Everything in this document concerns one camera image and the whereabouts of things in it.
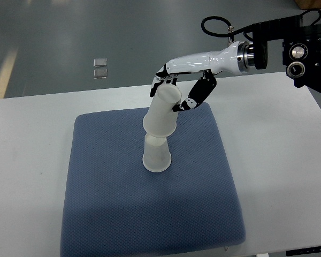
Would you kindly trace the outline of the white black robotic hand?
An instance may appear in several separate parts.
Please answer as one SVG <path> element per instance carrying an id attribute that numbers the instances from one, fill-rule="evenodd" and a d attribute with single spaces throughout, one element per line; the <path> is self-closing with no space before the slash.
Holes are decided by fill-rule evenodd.
<path id="1" fill-rule="evenodd" d="M 181 74 L 202 73 L 187 98 L 172 108 L 174 112 L 195 109 L 207 99 L 216 87 L 215 75 L 223 71 L 242 75 L 247 73 L 253 65 L 253 45 L 247 41 L 234 42 L 221 51 L 178 57 L 165 63 L 155 74 L 150 97 L 155 96 L 156 90 L 161 84 L 176 85 L 178 76 Z"/>

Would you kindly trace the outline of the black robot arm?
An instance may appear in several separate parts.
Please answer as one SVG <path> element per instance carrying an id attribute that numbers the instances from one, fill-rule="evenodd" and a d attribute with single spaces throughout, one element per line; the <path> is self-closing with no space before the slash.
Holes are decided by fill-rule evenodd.
<path id="1" fill-rule="evenodd" d="M 321 24 L 302 25 L 301 16 L 291 16 L 250 25 L 244 34 L 252 33 L 254 66 L 268 64 L 268 42 L 283 40 L 282 64 L 294 86 L 307 86 L 321 93 Z"/>

